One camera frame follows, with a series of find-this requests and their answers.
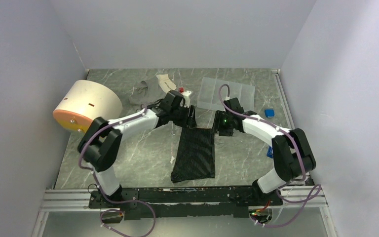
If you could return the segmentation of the black striped underwear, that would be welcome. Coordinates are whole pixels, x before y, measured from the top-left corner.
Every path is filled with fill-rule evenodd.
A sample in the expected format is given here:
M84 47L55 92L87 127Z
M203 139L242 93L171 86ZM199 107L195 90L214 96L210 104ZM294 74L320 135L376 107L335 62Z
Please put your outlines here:
M215 177L214 134L208 128L183 128L171 182Z

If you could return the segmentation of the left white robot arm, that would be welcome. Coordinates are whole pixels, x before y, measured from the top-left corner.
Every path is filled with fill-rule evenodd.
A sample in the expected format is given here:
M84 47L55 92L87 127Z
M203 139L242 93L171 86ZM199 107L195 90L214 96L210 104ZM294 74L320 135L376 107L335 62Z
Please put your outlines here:
M106 120L95 118L77 150L79 167L89 170L108 207L123 201L122 186L118 181L114 163L122 141L143 132L152 131L170 122L179 127L195 128L195 107L190 103L192 91L179 88L170 90L158 102L122 118Z

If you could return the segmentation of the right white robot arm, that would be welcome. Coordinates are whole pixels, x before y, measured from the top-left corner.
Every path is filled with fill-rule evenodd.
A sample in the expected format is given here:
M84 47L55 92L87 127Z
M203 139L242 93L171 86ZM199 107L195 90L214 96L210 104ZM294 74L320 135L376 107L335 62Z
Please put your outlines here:
M287 129L265 120L256 112L244 111L237 98L224 101L225 109L216 111L213 133L232 136L234 131L250 134L272 148L273 168L253 182L254 203L265 204L277 188L304 178L316 168L316 161L305 132L300 128Z

